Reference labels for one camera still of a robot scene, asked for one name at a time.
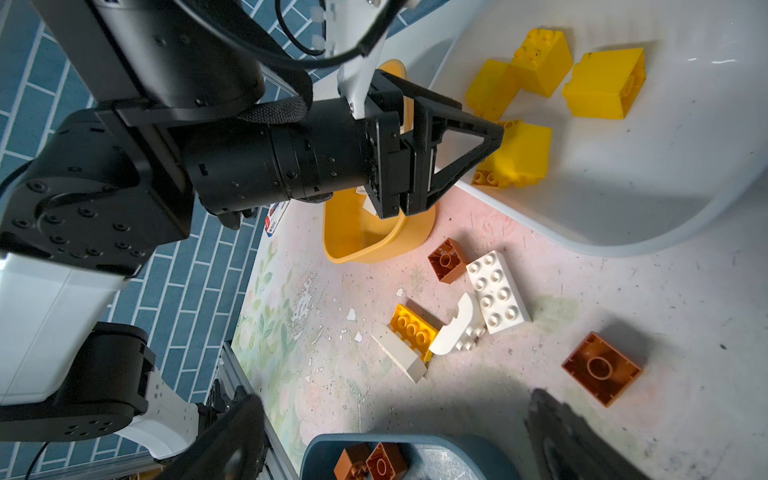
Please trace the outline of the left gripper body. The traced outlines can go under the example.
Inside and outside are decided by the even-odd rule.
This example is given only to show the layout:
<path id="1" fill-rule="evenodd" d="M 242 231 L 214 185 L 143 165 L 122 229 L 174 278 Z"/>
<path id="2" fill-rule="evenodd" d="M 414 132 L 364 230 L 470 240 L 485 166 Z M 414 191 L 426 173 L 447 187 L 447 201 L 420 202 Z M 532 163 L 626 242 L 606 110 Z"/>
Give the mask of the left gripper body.
<path id="1" fill-rule="evenodd" d="M 381 219 L 412 216 L 441 197 L 435 171 L 441 141 L 441 103 L 426 89 L 378 69 L 366 104 L 373 166 L 366 186 Z"/>

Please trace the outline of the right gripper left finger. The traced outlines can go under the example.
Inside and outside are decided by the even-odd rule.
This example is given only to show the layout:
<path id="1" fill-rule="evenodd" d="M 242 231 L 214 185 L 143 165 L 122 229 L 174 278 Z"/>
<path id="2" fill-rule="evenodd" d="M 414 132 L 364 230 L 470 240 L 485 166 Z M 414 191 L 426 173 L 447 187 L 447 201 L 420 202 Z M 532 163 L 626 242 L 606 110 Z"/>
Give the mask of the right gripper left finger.
<path id="1" fill-rule="evenodd" d="M 256 479 L 263 470 L 266 449 L 263 404 L 258 396 L 248 394 L 158 479 Z"/>

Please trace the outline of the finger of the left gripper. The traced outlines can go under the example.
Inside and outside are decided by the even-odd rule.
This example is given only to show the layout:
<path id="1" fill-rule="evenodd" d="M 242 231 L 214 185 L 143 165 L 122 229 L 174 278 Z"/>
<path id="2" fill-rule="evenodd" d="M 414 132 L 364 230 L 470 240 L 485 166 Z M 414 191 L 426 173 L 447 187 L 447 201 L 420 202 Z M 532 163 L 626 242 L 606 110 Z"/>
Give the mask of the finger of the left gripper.
<path id="1" fill-rule="evenodd" d="M 498 150 L 504 128 L 424 97 L 414 107 L 413 211 L 422 213 Z"/>

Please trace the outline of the yellow lego cube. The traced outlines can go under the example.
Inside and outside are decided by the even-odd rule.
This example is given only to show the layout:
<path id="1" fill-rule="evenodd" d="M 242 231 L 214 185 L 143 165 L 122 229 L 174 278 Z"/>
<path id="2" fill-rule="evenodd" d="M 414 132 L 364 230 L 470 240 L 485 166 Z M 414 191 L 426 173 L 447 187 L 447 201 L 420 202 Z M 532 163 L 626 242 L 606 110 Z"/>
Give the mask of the yellow lego cube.
<path id="1" fill-rule="evenodd" d="M 467 94 L 468 107 L 485 120 L 496 122 L 520 90 L 511 66 L 488 59 L 473 79 Z"/>
<path id="2" fill-rule="evenodd" d="M 646 80 L 643 48 L 586 53 L 563 88 L 575 117 L 623 120 Z"/>

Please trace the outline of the yellow studded lego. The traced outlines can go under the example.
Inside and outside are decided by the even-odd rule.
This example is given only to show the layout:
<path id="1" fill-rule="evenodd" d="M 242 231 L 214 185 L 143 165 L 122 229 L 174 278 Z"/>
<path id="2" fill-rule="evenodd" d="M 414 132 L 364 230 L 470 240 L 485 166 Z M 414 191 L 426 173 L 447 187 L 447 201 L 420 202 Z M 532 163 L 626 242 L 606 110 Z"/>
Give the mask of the yellow studded lego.
<path id="1" fill-rule="evenodd" d="M 552 129 L 521 120 L 501 122 L 500 148 L 481 162 L 471 184 L 476 187 L 523 188 L 545 179 L 549 171 Z"/>

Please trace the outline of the brown lego pair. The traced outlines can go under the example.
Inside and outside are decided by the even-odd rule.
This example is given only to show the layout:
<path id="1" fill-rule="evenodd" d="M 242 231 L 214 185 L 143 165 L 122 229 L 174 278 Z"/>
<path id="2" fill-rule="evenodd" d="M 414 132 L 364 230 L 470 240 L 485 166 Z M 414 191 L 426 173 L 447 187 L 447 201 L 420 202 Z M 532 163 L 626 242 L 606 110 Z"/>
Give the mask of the brown lego pair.
<path id="1" fill-rule="evenodd" d="M 366 465 L 373 480 L 400 480 L 409 468 L 396 443 L 379 443 L 368 456 Z"/>

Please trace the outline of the brown lego top small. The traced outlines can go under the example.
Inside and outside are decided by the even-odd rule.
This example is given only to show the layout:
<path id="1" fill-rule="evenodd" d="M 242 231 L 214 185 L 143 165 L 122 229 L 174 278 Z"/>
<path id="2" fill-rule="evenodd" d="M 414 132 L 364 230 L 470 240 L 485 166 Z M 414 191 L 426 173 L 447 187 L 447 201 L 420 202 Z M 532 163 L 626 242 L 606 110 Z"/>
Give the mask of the brown lego top small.
<path id="1" fill-rule="evenodd" d="M 437 279 L 446 284 L 451 284 L 462 276 L 470 263 L 461 245 L 451 238 L 447 238 L 430 253 L 428 261 Z"/>

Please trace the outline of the white long lego brick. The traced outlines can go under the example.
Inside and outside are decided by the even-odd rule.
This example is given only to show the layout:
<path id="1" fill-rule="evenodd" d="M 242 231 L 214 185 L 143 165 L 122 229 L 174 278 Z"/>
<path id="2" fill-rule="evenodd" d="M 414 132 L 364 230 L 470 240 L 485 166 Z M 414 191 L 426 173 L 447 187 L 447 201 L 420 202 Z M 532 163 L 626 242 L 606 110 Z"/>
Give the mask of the white long lego brick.
<path id="1" fill-rule="evenodd" d="M 425 376 L 427 366 L 418 352 L 407 345 L 387 325 L 377 324 L 373 329 L 372 337 L 414 384 Z"/>

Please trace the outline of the yellow long lego brick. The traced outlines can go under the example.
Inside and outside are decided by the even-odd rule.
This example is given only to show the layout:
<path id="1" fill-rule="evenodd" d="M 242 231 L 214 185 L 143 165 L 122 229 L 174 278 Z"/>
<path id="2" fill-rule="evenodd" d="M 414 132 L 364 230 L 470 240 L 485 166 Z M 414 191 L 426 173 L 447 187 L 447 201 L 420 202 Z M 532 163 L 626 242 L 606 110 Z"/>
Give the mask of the yellow long lego brick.
<path id="1" fill-rule="evenodd" d="M 402 304 L 395 308 L 389 328 L 414 350 L 425 364 L 430 362 L 433 356 L 430 347 L 438 335 L 437 328 Z"/>

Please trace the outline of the yellow lego cube front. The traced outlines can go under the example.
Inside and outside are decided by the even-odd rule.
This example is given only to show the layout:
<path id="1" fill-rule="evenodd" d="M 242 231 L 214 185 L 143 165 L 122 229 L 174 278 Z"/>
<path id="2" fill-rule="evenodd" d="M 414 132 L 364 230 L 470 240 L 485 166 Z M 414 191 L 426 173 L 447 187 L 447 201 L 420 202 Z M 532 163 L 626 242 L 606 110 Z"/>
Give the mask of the yellow lego cube front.
<path id="1" fill-rule="evenodd" d="M 646 80 L 643 48 L 586 53 L 563 88 L 575 117 L 623 120 Z"/>

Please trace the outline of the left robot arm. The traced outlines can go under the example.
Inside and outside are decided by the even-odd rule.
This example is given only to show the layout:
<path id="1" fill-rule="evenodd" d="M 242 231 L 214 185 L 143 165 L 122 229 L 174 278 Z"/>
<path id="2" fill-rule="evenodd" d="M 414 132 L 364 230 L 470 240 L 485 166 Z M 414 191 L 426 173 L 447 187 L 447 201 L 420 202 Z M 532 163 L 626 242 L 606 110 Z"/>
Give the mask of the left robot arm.
<path id="1" fill-rule="evenodd" d="M 200 463 L 264 445 L 260 401 L 194 404 L 147 334 L 101 321 L 201 204 L 237 229 L 260 206 L 363 187 L 387 219 L 433 207 L 501 127 L 378 67 L 402 1 L 323 1 L 322 50 L 290 57 L 236 1 L 38 1 L 96 99 L 1 185 L 1 438 L 110 434 Z"/>

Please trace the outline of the teal plastic bin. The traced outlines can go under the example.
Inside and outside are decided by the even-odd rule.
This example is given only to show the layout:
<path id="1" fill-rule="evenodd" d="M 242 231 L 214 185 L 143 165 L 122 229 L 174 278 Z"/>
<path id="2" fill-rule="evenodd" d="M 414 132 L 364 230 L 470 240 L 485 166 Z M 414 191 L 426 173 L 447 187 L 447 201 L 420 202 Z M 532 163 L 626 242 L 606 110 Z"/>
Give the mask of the teal plastic bin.
<path id="1" fill-rule="evenodd" d="M 476 435 L 323 434 L 305 451 L 301 479 L 333 479 L 344 449 L 393 443 L 408 465 L 406 479 L 518 479 L 510 459 L 492 442 Z"/>

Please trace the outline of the toothpaste tube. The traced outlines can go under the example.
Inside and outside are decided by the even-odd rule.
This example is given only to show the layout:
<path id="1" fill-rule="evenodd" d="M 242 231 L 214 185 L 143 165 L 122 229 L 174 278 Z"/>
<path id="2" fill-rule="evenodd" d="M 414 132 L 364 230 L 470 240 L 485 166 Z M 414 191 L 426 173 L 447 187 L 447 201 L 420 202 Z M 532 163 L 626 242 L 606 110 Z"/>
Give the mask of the toothpaste tube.
<path id="1" fill-rule="evenodd" d="M 264 230 L 268 237 L 272 237 L 274 235 L 280 221 L 288 209 L 289 204 L 289 201 L 283 201 L 274 203 L 269 206 L 264 222 Z"/>

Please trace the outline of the white flat lego plate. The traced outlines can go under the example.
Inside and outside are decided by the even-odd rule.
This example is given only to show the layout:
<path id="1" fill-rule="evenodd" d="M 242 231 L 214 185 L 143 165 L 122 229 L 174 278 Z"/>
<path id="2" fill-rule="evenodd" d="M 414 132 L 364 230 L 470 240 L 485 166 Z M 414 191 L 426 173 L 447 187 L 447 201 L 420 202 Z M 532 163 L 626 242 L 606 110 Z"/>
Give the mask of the white flat lego plate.
<path id="1" fill-rule="evenodd" d="M 522 295 L 501 253 L 492 250 L 471 262 L 466 269 L 490 334 L 531 322 Z"/>

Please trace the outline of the white curved lego piece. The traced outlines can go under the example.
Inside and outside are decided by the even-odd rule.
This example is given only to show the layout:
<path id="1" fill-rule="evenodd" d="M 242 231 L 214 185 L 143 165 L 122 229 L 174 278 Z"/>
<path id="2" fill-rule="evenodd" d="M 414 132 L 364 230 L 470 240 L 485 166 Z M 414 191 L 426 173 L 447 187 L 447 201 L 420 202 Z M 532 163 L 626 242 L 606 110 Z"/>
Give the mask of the white curved lego piece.
<path id="1" fill-rule="evenodd" d="M 486 324 L 476 296 L 464 293 L 458 302 L 457 315 L 444 325 L 429 346 L 434 355 L 473 350 L 486 333 Z"/>

